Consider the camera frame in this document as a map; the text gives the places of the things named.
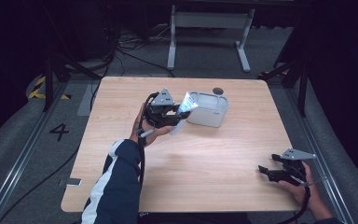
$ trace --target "white metal frame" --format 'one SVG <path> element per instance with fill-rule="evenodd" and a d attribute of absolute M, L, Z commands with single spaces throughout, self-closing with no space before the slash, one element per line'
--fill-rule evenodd
<path fill-rule="evenodd" d="M 242 69 L 244 72 L 250 72 L 251 68 L 246 58 L 244 46 L 246 38 L 251 28 L 255 10 L 251 9 L 248 13 L 202 13 L 202 12 L 176 12 L 176 7 L 172 6 L 171 13 L 171 42 L 168 53 L 168 69 L 175 66 L 176 52 L 176 27 L 205 27 L 205 28 L 226 28 L 242 29 L 243 36 L 241 41 L 236 41 L 237 52 L 240 56 Z"/>

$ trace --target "wooden table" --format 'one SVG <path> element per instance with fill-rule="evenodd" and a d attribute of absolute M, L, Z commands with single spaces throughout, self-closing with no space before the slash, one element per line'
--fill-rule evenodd
<path fill-rule="evenodd" d="M 261 175 L 257 165 L 282 169 L 270 155 L 291 146 L 262 80 L 105 77 L 76 157 L 62 210 L 79 212 L 102 174 L 112 144 L 128 138 L 147 96 L 167 88 L 180 104 L 187 91 L 224 90 L 229 109 L 219 128 L 185 122 L 145 149 L 140 212 L 293 211 L 292 196 Z"/>

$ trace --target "white container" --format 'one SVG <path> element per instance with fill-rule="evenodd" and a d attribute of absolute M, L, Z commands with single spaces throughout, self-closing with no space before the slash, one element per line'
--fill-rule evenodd
<path fill-rule="evenodd" d="M 190 123 L 220 127 L 228 110 L 228 100 L 221 95 L 192 91 L 190 96 L 199 104 L 187 121 Z"/>

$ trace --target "striped sleeve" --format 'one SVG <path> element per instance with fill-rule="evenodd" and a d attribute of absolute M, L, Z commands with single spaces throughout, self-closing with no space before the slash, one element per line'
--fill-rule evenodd
<path fill-rule="evenodd" d="M 79 223 L 136 223 L 141 194 L 140 159 L 135 142 L 126 139 L 113 144 Z"/>

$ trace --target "black cable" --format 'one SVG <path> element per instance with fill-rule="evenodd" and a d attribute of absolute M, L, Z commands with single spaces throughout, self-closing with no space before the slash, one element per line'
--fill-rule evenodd
<path fill-rule="evenodd" d="M 310 201 L 310 185 L 307 182 L 307 178 L 300 171 L 298 171 L 295 167 L 293 167 L 291 165 L 288 165 L 288 164 L 286 164 L 286 166 L 289 167 L 291 170 L 294 170 L 296 173 L 298 173 L 301 176 L 301 178 L 303 180 L 305 180 L 304 181 L 305 183 L 303 183 L 304 188 L 305 188 L 304 202 L 302 204 L 302 207 L 301 207 L 300 211 L 297 214 L 295 214 L 294 216 L 286 219 L 285 221 L 279 222 L 278 224 L 287 224 L 287 223 L 291 223 L 293 221 L 298 220 L 300 217 L 302 217 L 302 215 L 304 215 L 304 213 L 305 213 L 305 211 L 307 210 L 307 207 L 308 207 L 308 202 Z"/>
<path fill-rule="evenodd" d="M 109 67 L 110 67 L 110 64 L 108 64 L 105 68 L 105 71 L 103 73 L 103 76 L 101 78 L 104 78 L 107 74 L 107 71 L 109 70 Z M 100 89 L 100 86 L 101 86 L 101 81 L 98 83 L 97 85 L 97 88 L 95 89 L 94 92 L 92 92 L 92 85 L 91 85 L 91 92 L 92 92 L 92 95 L 91 95 L 91 100 L 89 101 L 89 111 L 92 110 L 92 105 L 93 105 L 93 102 L 94 102 L 94 98 L 95 98 L 95 94 L 96 92 L 98 91 L 98 89 Z"/>
<path fill-rule="evenodd" d="M 123 70 L 120 74 L 120 76 L 122 77 L 123 74 L 126 72 L 126 69 L 124 68 L 124 65 L 123 65 L 123 61 L 121 61 L 121 59 L 116 55 L 116 53 L 114 53 L 115 57 L 118 59 L 118 61 L 120 62 L 120 66 L 121 66 L 121 69 Z"/>
<path fill-rule="evenodd" d="M 75 59 L 75 57 L 71 54 L 71 52 L 69 51 L 69 49 L 66 47 L 65 45 L 65 41 L 62 38 L 62 35 L 60 34 L 60 32 L 57 29 L 57 26 L 55 25 L 53 19 L 51 18 L 50 14 L 48 13 L 48 9 L 46 8 L 45 4 L 43 3 L 43 0 L 39 0 L 40 4 L 42 5 L 42 8 L 46 14 L 46 16 L 48 17 L 48 20 L 50 21 L 52 27 L 54 28 L 58 38 L 60 39 L 63 48 L 65 49 L 66 53 L 69 55 L 69 57 L 71 57 L 73 60 Z"/>
<path fill-rule="evenodd" d="M 200 31 L 202 33 L 208 34 L 208 35 L 214 35 L 214 36 L 218 36 L 221 35 L 226 29 L 222 29 L 222 28 L 199 28 L 196 29 L 197 31 Z"/>
<path fill-rule="evenodd" d="M 162 32 L 159 32 L 156 36 L 148 37 L 146 40 L 137 37 L 133 33 L 129 33 L 129 32 L 122 33 L 120 35 L 120 38 L 117 41 L 118 41 L 119 44 L 121 44 L 120 45 L 121 50 L 126 50 L 126 51 L 138 50 L 138 49 L 144 48 L 147 45 L 157 43 L 157 42 L 161 41 L 162 39 L 164 39 L 165 33 L 166 33 L 166 31 L 169 30 L 169 28 L 170 27 L 167 27 Z M 127 45 L 127 44 L 130 44 L 130 43 L 133 43 L 133 47 L 124 47 L 124 46 L 122 46 L 124 44 Z"/>
<path fill-rule="evenodd" d="M 144 132 L 144 129 L 142 127 L 142 123 L 144 122 L 145 119 L 145 111 L 147 108 L 147 105 L 150 101 L 150 99 L 152 98 L 156 98 L 156 96 L 158 95 L 158 92 L 152 93 L 150 94 L 145 103 L 144 103 L 144 107 L 142 108 L 142 112 L 141 112 L 141 118 L 139 120 L 139 124 L 138 124 L 138 131 L 140 131 L 140 133 L 137 132 L 138 134 L 138 146 L 139 146 L 139 153 L 141 154 L 141 173 L 139 175 L 139 184 L 142 188 L 142 186 L 144 185 L 144 177 L 145 177 L 145 145 L 146 145 L 146 140 L 145 137 L 141 137 L 140 134 L 142 134 Z"/>
<path fill-rule="evenodd" d="M 308 186 L 304 186 L 305 188 L 305 194 L 304 194 L 304 202 L 303 202 L 303 205 L 301 207 L 301 210 L 295 214 L 293 217 L 283 221 L 283 222 L 280 222 L 278 224 L 287 224 L 287 223 L 291 223 L 297 219 L 299 219 L 302 215 L 304 215 L 305 211 L 307 210 L 307 206 L 308 206 L 308 202 L 310 201 L 310 187 Z"/>
<path fill-rule="evenodd" d="M 63 60 L 64 62 L 70 64 L 72 67 L 74 67 L 77 71 L 84 73 L 86 76 L 91 77 L 92 79 L 101 79 L 102 77 L 98 76 L 97 74 L 91 72 L 89 69 L 81 65 L 80 63 L 77 63 L 75 61 L 72 61 L 71 59 L 68 59 L 61 54 L 56 53 L 56 56 Z"/>
<path fill-rule="evenodd" d="M 33 188 L 31 188 L 30 190 L 28 190 L 28 192 L 26 192 L 24 195 L 22 195 L 22 197 L 20 197 L 15 203 L 13 203 L 7 210 L 6 212 L 1 216 L 0 218 L 0 223 L 4 220 L 4 218 L 13 210 L 14 207 L 16 207 L 26 196 L 28 196 L 30 193 L 32 193 L 34 190 L 36 190 L 39 186 L 41 186 L 43 183 L 45 183 L 48 179 L 50 179 L 52 176 L 54 176 L 55 174 L 57 174 L 57 172 L 59 172 L 62 167 L 64 167 L 78 152 L 79 147 L 72 153 L 72 155 L 68 158 L 68 160 L 66 160 L 59 168 L 57 168 L 53 173 L 51 173 L 50 175 L 46 176 L 43 180 L 41 180 L 39 183 L 37 183 Z"/>
<path fill-rule="evenodd" d="M 137 58 L 137 57 L 135 57 L 135 56 L 130 55 L 130 54 L 127 53 L 127 52 L 122 51 L 121 49 L 117 49 L 117 51 L 121 52 L 122 54 L 128 55 L 128 56 L 132 57 L 133 59 L 136 59 L 136 60 L 139 60 L 139 61 L 141 61 L 141 62 L 154 65 L 154 66 L 159 67 L 159 68 L 161 68 L 161 69 L 164 69 L 164 70 L 167 71 L 172 77 L 175 77 L 175 75 L 173 74 L 173 72 L 170 71 L 170 69 L 168 69 L 168 68 L 166 68 L 166 67 L 163 67 L 163 66 L 158 65 L 158 64 L 155 64 L 155 63 L 150 63 L 150 62 L 145 61 L 145 60 L 143 60 L 143 59 Z"/>
<path fill-rule="evenodd" d="M 98 69 L 106 67 L 109 63 L 111 63 L 111 61 L 110 62 L 103 62 L 101 64 L 97 64 L 97 65 L 94 65 L 92 67 L 87 67 L 87 69 L 89 69 L 90 71 L 96 71 Z M 71 73 L 80 72 L 80 71 L 77 71 L 75 68 L 66 68 L 66 70 L 68 70 Z"/>

